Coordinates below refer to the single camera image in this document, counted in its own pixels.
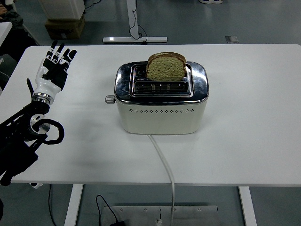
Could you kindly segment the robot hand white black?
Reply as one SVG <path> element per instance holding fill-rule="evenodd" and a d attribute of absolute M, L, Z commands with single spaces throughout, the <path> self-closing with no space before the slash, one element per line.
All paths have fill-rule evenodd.
<path fill-rule="evenodd" d="M 56 94 L 65 86 L 69 66 L 77 51 L 64 48 L 64 43 L 56 47 L 58 41 L 51 44 L 45 58 L 41 61 L 33 88 L 30 79 L 26 80 L 33 101 L 42 101 L 52 104 Z"/>

